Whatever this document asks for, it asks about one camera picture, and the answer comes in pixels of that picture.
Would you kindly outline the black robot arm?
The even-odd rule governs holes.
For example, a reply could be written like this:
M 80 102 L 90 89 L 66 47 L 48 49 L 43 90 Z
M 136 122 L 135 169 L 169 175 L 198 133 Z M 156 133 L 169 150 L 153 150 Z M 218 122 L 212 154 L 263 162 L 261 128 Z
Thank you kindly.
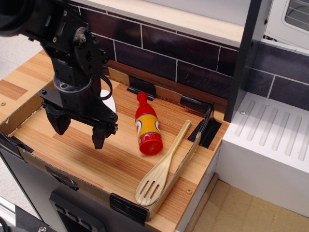
M 54 88 L 39 92 L 49 122 L 60 135 L 72 120 L 90 125 L 95 149 L 102 149 L 118 117 L 104 103 L 110 95 L 101 95 L 102 82 L 111 86 L 101 71 L 107 57 L 87 21 L 65 0 L 3 0 L 0 34 L 39 41 L 55 73 Z

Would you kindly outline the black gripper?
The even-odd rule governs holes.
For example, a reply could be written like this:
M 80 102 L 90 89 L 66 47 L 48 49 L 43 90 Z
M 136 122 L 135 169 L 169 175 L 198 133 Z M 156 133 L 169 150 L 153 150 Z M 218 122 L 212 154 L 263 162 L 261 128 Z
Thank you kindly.
M 43 98 L 42 105 L 56 133 L 63 135 L 72 119 L 82 122 L 93 127 L 95 149 L 102 149 L 105 139 L 118 130 L 118 116 L 102 102 L 112 94 L 101 98 L 101 90 L 95 86 L 80 92 L 43 88 L 39 96 Z

